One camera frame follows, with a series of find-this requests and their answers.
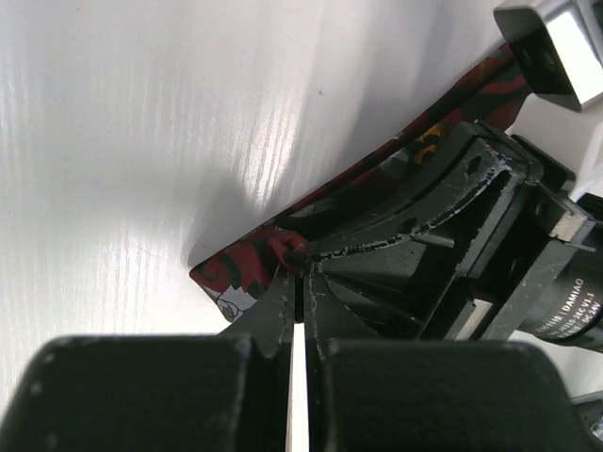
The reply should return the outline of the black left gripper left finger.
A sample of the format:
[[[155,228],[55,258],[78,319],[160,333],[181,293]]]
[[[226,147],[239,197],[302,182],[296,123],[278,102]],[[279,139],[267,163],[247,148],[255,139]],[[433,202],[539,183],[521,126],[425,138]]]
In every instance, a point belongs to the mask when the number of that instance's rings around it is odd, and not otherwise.
[[[295,280],[216,335],[62,336],[32,358],[5,451],[283,451]]]

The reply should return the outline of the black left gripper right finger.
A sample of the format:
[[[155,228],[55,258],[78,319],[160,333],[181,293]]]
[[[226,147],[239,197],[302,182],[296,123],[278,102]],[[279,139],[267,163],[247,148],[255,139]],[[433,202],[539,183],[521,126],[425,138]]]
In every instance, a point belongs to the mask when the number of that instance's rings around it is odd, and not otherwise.
[[[595,451],[538,347],[382,338],[319,271],[304,281],[313,451]]]

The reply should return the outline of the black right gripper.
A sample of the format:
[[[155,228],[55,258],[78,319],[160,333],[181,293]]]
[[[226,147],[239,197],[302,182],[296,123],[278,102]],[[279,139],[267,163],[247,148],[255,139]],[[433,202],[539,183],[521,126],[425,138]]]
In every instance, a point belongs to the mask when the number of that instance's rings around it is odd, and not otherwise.
[[[334,295],[388,339],[602,350],[602,197],[519,136],[455,126],[389,198],[311,242]]]

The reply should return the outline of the dark red patterned tie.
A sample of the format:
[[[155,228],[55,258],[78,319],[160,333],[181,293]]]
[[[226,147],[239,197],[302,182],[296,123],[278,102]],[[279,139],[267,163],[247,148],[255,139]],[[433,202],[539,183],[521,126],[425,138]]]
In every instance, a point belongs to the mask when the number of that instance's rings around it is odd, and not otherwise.
[[[279,268],[301,275],[311,242],[395,193],[442,149],[460,122],[506,129],[530,88],[508,45],[498,47],[396,137],[189,272],[234,322],[269,289]]]

